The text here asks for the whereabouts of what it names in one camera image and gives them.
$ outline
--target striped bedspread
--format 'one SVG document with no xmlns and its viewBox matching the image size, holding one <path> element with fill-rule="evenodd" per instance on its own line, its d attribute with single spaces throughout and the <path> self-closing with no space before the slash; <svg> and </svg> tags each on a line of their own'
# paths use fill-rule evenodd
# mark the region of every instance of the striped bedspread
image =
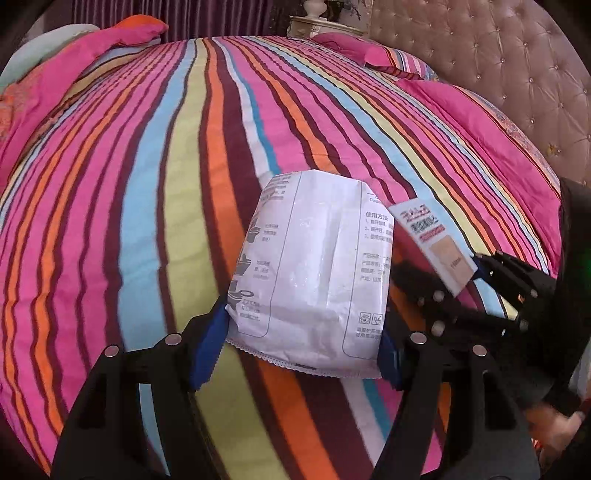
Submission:
<svg viewBox="0 0 591 480">
<path fill-rule="evenodd" d="M 354 177 L 386 206 L 435 198 L 459 244 L 556 272 L 556 178 L 523 134 L 470 92 L 396 82 L 311 41 L 279 37 L 112 48 L 71 82 L 63 63 L 81 56 L 70 53 L 39 76 L 49 83 L 36 95 L 65 93 L 46 102 L 20 144 L 13 132 L 0 145 L 0 168 L 9 165 L 0 191 L 0 400 L 47 471 L 102 349 L 152 346 L 227 289 L 275 174 Z M 37 100 L 30 119 L 45 105 Z M 462 299 L 511 314 L 486 284 Z M 448 393 L 425 471 L 438 465 Z M 382 380 L 299 374 L 227 346 L 197 399 L 228 478 L 360 480 L 401 395 Z M 149 412 L 149 390 L 141 401 Z M 153 415 L 144 423 L 161 454 Z"/>
</svg>

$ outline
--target light blue pillow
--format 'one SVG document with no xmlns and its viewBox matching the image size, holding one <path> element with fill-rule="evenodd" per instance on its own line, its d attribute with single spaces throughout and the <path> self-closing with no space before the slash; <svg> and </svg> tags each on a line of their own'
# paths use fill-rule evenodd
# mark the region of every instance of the light blue pillow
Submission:
<svg viewBox="0 0 591 480">
<path fill-rule="evenodd" d="M 91 24 L 65 25 L 25 43 L 10 57 L 0 74 L 0 94 L 8 85 L 19 82 L 33 68 L 56 55 L 75 39 L 97 30 L 100 28 Z"/>
</svg>

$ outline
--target yellow stripe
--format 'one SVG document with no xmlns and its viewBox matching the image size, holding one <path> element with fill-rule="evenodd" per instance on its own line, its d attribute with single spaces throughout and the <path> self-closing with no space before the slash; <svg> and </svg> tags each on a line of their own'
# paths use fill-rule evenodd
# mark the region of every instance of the yellow stripe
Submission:
<svg viewBox="0 0 591 480">
<path fill-rule="evenodd" d="M 212 379 L 197 393 L 197 400 L 230 478 L 288 480 L 234 347 L 224 347 Z"/>
<path fill-rule="evenodd" d="M 168 285 L 179 331 L 208 312 L 218 291 L 203 214 L 198 134 L 207 93 L 207 50 L 196 40 L 189 89 L 174 124 L 168 152 L 164 219 Z M 288 480 L 267 435 L 238 353 L 226 345 L 197 402 L 231 478 Z"/>
<path fill-rule="evenodd" d="M 189 89 L 170 140 L 164 185 L 168 285 L 179 332 L 193 316 L 209 312 L 217 299 L 203 214 L 198 142 L 207 93 L 207 53 L 200 40 L 196 47 Z"/>
<path fill-rule="evenodd" d="M 452 199 L 447 189 L 441 184 L 441 182 L 439 182 L 439 180 L 433 174 L 433 172 L 425 165 L 424 161 L 415 153 L 410 144 L 392 126 L 392 123 L 390 123 L 389 120 L 384 118 L 384 116 L 381 115 L 381 113 L 379 113 L 362 95 L 351 90 L 345 83 L 343 83 L 338 78 L 332 77 L 325 70 L 317 67 L 309 60 L 299 56 L 297 53 L 291 50 L 287 50 L 286 48 L 276 44 L 273 44 L 273 46 L 291 55 L 292 57 L 297 58 L 297 60 L 300 63 L 307 66 L 310 70 L 325 78 L 337 88 L 345 91 L 359 105 L 359 109 L 371 116 L 376 122 L 376 124 L 380 127 L 382 132 L 386 136 L 390 137 L 390 139 L 392 139 L 392 141 L 404 153 L 404 155 L 408 158 L 410 164 L 417 171 L 417 175 L 419 176 L 419 178 L 421 178 L 423 182 L 425 182 L 435 191 L 440 203 L 448 209 L 453 219 L 458 223 L 460 230 L 464 232 L 468 244 L 474 249 L 474 251 L 482 252 L 485 254 L 490 253 L 490 250 L 487 248 L 482 237 L 478 234 L 474 226 L 471 224 L 470 220 L 467 218 L 462 208 Z"/>
</svg>

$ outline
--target card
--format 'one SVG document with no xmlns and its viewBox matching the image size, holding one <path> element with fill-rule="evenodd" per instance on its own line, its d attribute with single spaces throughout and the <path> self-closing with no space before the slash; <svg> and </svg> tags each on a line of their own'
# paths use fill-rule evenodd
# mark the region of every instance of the card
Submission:
<svg viewBox="0 0 591 480">
<path fill-rule="evenodd" d="M 456 297 L 477 267 L 470 255 L 457 246 L 451 229 L 433 204 L 434 200 L 413 199 L 392 205 L 389 210 Z"/>
</svg>

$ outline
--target toilet icon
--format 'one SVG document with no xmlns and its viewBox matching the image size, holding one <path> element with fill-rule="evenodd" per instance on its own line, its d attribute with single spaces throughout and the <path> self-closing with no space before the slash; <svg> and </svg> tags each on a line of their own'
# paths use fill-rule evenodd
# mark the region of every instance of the toilet icon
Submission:
<svg viewBox="0 0 591 480">
<path fill-rule="evenodd" d="M 238 280 L 232 280 L 230 282 L 230 288 L 228 289 L 228 305 L 236 310 L 236 306 L 242 299 L 248 299 L 254 296 L 254 293 L 250 290 L 238 290 Z"/>
</svg>

